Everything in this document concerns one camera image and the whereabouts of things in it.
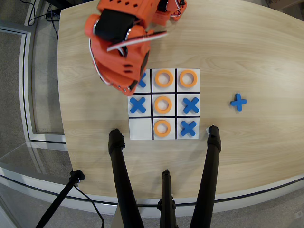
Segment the black grid line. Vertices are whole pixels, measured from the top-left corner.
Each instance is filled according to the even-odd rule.
[[[154,119],[175,119],[175,134],[174,137],[177,139],[177,119],[178,118],[199,118],[199,115],[177,115],[177,105],[178,105],[178,94],[197,94],[200,95],[200,92],[177,92],[178,89],[178,77],[177,77],[177,69],[174,69],[174,78],[175,78],[175,92],[153,92],[153,79],[152,79],[152,69],[150,69],[150,92],[148,93],[134,93],[133,95],[150,95],[150,103],[151,103],[151,116],[129,116],[129,119],[151,119],[151,130],[152,130],[152,140],[154,140]],[[153,95],[175,95],[175,116],[153,116]]]
[[[150,69],[150,103],[151,103],[151,131],[152,131],[152,140],[154,140],[154,124],[153,124],[153,93],[152,93],[152,69]]]
[[[177,139],[177,69],[175,69],[175,139]]]
[[[129,119],[166,119],[166,118],[199,118],[199,115],[172,115],[172,116],[129,116]]]
[[[162,95],[162,94],[200,94],[200,92],[155,92],[155,93],[150,92],[150,93],[134,93],[133,95],[150,95],[150,94],[155,94],[155,95]]]

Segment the game piece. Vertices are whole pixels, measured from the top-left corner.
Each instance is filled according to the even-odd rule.
[[[184,98],[183,102],[186,104],[184,113],[188,113],[191,110],[193,110],[195,113],[198,113],[200,110],[195,106],[198,101],[199,99],[197,97],[193,98],[192,101],[187,98]]]
[[[184,129],[180,132],[182,136],[185,136],[187,133],[189,133],[191,136],[195,136],[193,128],[196,126],[196,122],[192,121],[190,124],[187,124],[186,121],[182,121],[181,125],[184,127]]]
[[[165,110],[162,110],[162,109],[160,109],[160,108],[158,107],[158,103],[159,103],[160,101],[162,101],[162,100],[168,102],[168,107],[167,107]],[[160,114],[166,114],[166,113],[168,113],[168,112],[171,110],[171,108],[172,108],[172,102],[171,102],[171,100],[170,100],[168,97],[166,97],[166,96],[159,96],[159,97],[155,100],[155,102],[154,102],[154,108],[155,108],[155,110],[156,110],[158,113],[160,113]]]
[[[190,84],[184,83],[183,78],[184,78],[184,76],[185,76],[186,74],[191,74],[191,75],[193,76],[193,81],[192,81],[192,83],[190,83]],[[194,73],[192,70],[185,70],[185,71],[183,71],[183,72],[180,74],[180,83],[181,83],[182,86],[185,87],[185,88],[192,88],[192,87],[194,87],[195,84],[197,83],[197,81],[198,81],[198,77],[197,77],[196,73]]]
[[[147,84],[145,84],[145,82],[143,81],[143,78],[146,77],[146,75],[147,75],[147,74],[144,73],[143,76],[142,76],[142,78],[141,78],[141,79],[139,80],[139,82],[138,82],[138,85],[139,85],[141,88],[145,88],[146,85],[147,85]]]
[[[242,105],[247,104],[246,99],[242,99],[241,94],[236,94],[236,101],[231,101],[231,106],[236,106],[239,112],[242,111]]]
[[[166,127],[167,127],[167,131],[166,131],[166,132],[161,133],[161,132],[159,132],[159,131],[157,130],[157,127],[158,127],[159,125],[161,125],[161,124],[166,125]],[[159,136],[159,137],[165,137],[165,136],[167,136],[167,135],[170,133],[170,131],[171,131],[171,126],[170,126],[170,124],[168,123],[168,121],[159,120],[159,121],[157,121],[157,122],[154,124],[154,133],[155,133],[157,136]]]
[[[160,75],[161,74],[167,74],[169,76],[169,82],[163,84],[160,82]],[[155,76],[155,82],[159,87],[162,88],[167,88],[169,87],[172,82],[173,82],[173,75],[171,74],[171,72],[169,70],[160,70],[159,72],[157,72],[156,76]]]
[[[145,113],[146,109],[143,107],[143,103],[146,101],[146,98],[142,97],[137,101],[134,97],[130,99],[130,102],[133,104],[132,109],[130,110],[131,113],[135,113],[137,110]]]

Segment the tripod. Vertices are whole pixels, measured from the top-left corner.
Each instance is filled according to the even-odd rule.
[[[190,228],[209,228],[211,224],[221,140],[219,129],[216,126],[211,126],[209,133],[205,166]],[[123,226],[125,228],[143,228],[143,221],[138,211],[124,163],[124,137],[118,129],[110,132],[108,147]],[[176,205],[171,194],[169,170],[165,170],[162,173],[162,198],[158,202],[157,209],[161,211],[160,228],[178,228],[175,217]]]

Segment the wooden table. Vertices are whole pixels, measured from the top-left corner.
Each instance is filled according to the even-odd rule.
[[[108,135],[119,128],[138,198],[160,198],[171,172],[176,198],[197,196],[206,128],[220,129],[217,194],[245,190],[303,173],[304,23],[240,0],[190,0],[169,35],[152,42],[147,68],[200,68],[199,140],[130,141],[127,97],[101,82],[84,25],[98,1],[61,12],[58,84],[73,168],[90,194],[116,197]],[[241,113],[235,93],[248,100]]]

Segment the board square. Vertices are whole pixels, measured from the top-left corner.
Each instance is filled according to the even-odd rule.
[[[186,88],[180,83],[181,73],[185,70],[193,71],[197,76],[197,82],[192,88]],[[183,81],[185,84],[190,84],[192,82],[193,76],[191,74],[185,74]],[[200,69],[177,69],[177,92],[200,92]]]
[[[188,113],[184,112],[184,109],[186,108],[186,104],[183,101],[184,98],[187,98],[188,100],[192,101],[194,98],[198,98],[199,101],[195,104],[195,106],[199,109],[199,112],[196,113],[194,110],[190,110]],[[200,115],[200,94],[177,94],[177,116],[193,116],[193,115]]]
[[[151,140],[152,125],[151,118],[129,119],[131,140]]]
[[[185,121],[188,125],[194,121],[196,126],[192,129],[195,132],[195,136],[191,136],[190,133],[186,133],[184,136],[181,135],[181,131],[184,129],[181,122]],[[177,118],[177,139],[198,139],[200,135],[200,118]]]
[[[139,110],[135,111],[134,113],[131,113],[131,109],[133,108],[133,104],[131,102],[131,98],[135,98],[137,101],[139,101],[142,97],[144,97],[146,100],[142,104],[143,107],[146,109],[144,113],[140,112]],[[145,94],[145,95],[136,95],[133,94],[132,96],[128,97],[128,114],[129,117],[143,117],[143,116],[151,116],[151,95]]]
[[[166,88],[159,87],[155,82],[156,74],[161,70],[168,70],[173,77],[173,81],[170,86]],[[168,75],[160,74],[159,81],[163,84],[168,82]],[[152,92],[153,93],[175,93],[175,69],[152,69]]]
[[[159,137],[155,134],[154,131],[154,140],[166,140],[166,139],[175,139],[175,118],[153,118],[153,126],[156,124],[157,121],[159,120],[165,120],[170,124],[170,133],[168,134],[168,136],[165,137]],[[163,133],[164,131],[166,131],[166,127],[163,126],[163,124],[158,126],[158,131]]]
[[[145,71],[146,76],[141,79],[138,83],[135,93],[150,93],[151,92],[151,84],[150,84],[150,69]]]
[[[172,105],[172,108],[171,110],[166,113],[166,114],[161,114],[159,112],[157,112],[155,110],[155,100],[158,98],[158,97],[161,97],[161,96],[165,96],[167,97],[170,101],[171,101],[171,105]],[[175,94],[153,94],[152,95],[152,104],[153,104],[153,116],[175,116]],[[161,109],[161,110],[164,110],[168,107],[168,103],[167,101],[160,101],[158,103],[158,107]]]

